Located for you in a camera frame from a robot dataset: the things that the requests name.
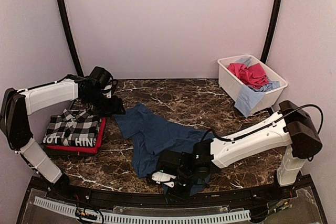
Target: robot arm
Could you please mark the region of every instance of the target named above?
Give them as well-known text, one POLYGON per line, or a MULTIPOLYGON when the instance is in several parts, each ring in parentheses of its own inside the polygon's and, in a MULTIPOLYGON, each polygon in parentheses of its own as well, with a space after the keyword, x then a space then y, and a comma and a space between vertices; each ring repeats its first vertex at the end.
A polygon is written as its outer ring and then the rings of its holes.
POLYGON ((116 96, 107 98, 104 95, 104 88, 111 80, 113 82, 109 72, 95 67, 87 77, 70 74, 60 81, 30 89, 6 90, 0 114, 0 129, 6 135, 10 148, 21 154, 48 181, 59 181, 62 172, 35 141, 28 116, 43 108, 77 98, 93 105, 102 116, 122 114, 125 112, 122 100, 116 96))
POLYGON ((245 130, 195 144, 192 154, 164 151, 151 179, 170 187, 168 200, 185 201, 200 179, 238 160, 280 146, 287 149, 275 176, 279 187, 292 185, 306 159, 322 149, 309 114, 290 101, 280 103, 280 111, 245 130))

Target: red fabric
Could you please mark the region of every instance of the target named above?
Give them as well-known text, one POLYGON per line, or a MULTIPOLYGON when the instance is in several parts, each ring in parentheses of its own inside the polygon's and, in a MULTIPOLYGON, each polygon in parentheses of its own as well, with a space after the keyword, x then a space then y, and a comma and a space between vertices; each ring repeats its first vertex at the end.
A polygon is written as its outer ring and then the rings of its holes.
POLYGON ((73 146, 56 146, 56 145, 46 145, 47 148, 53 150, 61 150, 61 151, 69 151, 69 152, 84 152, 84 153, 91 153, 96 154, 98 149, 101 147, 101 142, 103 139, 103 133, 106 125, 106 119, 103 118, 101 120, 99 133, 97 136, 96 145, 94 147, 73 147, 73 146))
POLYGON ((247 67, 241 63, 231 63, 228 70, 233 73, 243 84, 260 89, 263 85, 269 84, 267 75, 258 63, 251 67, 247 67))

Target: white wall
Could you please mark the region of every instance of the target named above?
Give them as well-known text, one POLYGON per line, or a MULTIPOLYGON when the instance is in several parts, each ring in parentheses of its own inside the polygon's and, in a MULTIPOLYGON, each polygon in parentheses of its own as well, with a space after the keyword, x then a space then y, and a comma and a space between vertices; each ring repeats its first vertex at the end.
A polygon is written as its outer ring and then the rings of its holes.
MULTIPOLYGON (((5 90, 32 87, 74 73, 56 0, 1 0, 0 103, 5 90)), ((30 116, 36 139, 66 104, 30 116)), ((0 223, 16 223, 31 170, 0 132, 0 223)))
MULTIPOLYGON (((279 102, 315 103, 324 111, 323 149, 303 171, 312 175, 329 223, 336 223, 336 0, 282 0, 267 63, 289 83, 279 102)), ((307 111, 318 127, 319 112, 307 111)))
POLYGON ((66 0, 85 74, 218 77, 217 59, 260 57, 273 0, 66 0))

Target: pink garment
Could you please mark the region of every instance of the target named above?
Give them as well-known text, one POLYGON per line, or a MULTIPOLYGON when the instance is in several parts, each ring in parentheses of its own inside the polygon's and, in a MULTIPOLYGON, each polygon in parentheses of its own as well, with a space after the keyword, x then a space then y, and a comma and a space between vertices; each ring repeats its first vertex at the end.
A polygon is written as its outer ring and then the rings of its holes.
POLYGON ((259 63, 249 68, 245 64, 231 63, 228 70, 241 80, 243 84, 255 89, 260 89, 261 86, 269 84, 267 75, 259 63))

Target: black metal frame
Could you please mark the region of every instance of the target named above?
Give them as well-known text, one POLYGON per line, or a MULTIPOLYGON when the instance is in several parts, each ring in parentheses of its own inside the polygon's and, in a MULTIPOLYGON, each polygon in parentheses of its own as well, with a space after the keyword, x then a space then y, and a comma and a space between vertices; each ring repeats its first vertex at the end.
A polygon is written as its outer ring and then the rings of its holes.
POLYGON ((59 13, 61 15, 63 29, 64 29, 65 37, 67 38, 67 42, 68 42, 68 46, 69 46, 69 50, 70 50, 70 53, 71 53, 73 64, 75 65, 77 75, 83 77, 84 73, 83 73, 83 69, 80 65, 80 61, 79 61, 78 54, 77 54, 76 47, 75 47, 74 38, 72 37, 71 28, 70 28, 69 19, 68 19, 68 14, 67 14, 67 10, 66 10, 66 7, 65 7, 65 2, 64 2, 64 0, 57 0, 57 3, 58 3, 58 9, 59 9, 59 13))
POLYGON ((260 58, 260 61, 263 62, 263 63, 266 63, 266 60, 267 60, 267 57, 268 57, 268 54, 269 54, 269 49, 270 49, 271 44, 272 44, 275 28, 276 28, 276 25, 277 25, 277 20, 278 20, 278 15, 279 15, 279 10, 280 10, 280 4, 281 4, 281 0, 274 0, 272 15, 271 15, 271 19, 270 19, 269 26, 268 26, 267 36, 266 36, 266 40, 265 40, 265 44, 264 44, 264 49, 263 49, 263 53, 261 54, 261 58, 260 58))
MULTIPOLYGON (((327 223, 320 198, 318 196, 315 185, 310 175, 298 177, 294 184, 295 190, 310 186, 317 206, 320 211, 321 219, 323 223, 327 223)), ((211 206, 227 206, 230 209, 244 208, 253 212, 256 209, 265 208, 266 202, 260 199, 256 199, 254 195, 260 197, 267 197, 267 192, 273 188, 273 185, 263 185, 246 189, 230 190, 230 191, 218 191, 214 193, 199 193, 190 197, 187 203, 167 204, 163 194, 135 194, 135 193, 121 193, 105 190, 97 190, 84 188, 79 186, 70 186, 71 190, 76 193, 80 199, 85 199, 86 203, 89 203, 97 208, 112 210, 115 206, 121 207, 137 207, 137 208, 197 208, 197 207, 211 207, 211 206)), ((38 177, 32 177, 24 200, 21 205, 19 216, 17 218, 17 224, 20 224, 26 204, 29 199, 29 194, 32 189, 38 189, 45 191, 47 197, 65 201, 59 195, 55 194, 52 190, 49 191, 50 183, 46 180, 38 177)))

